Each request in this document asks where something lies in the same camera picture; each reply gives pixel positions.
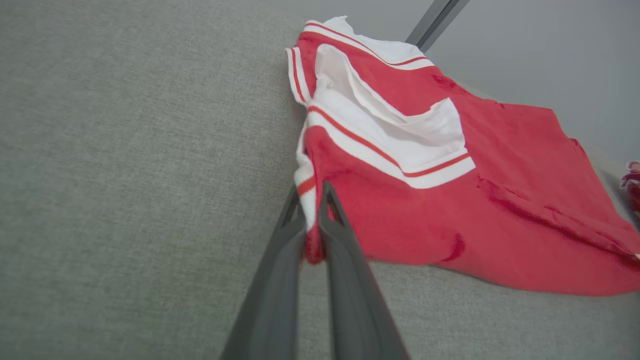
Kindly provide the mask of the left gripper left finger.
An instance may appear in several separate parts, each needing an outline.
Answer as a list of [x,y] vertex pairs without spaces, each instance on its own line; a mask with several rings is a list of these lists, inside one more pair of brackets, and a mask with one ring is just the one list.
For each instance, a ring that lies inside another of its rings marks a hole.
[[291,187],[226,341],[222,360],[297,357],[298,278],[306,217]]

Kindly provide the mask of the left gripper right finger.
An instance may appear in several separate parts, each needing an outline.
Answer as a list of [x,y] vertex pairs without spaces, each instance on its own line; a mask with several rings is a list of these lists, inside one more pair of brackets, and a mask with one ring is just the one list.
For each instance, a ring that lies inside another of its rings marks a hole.
[[409,359],[338,192],[329,181],[322,185],[318,230],[326,250],[334,359]]

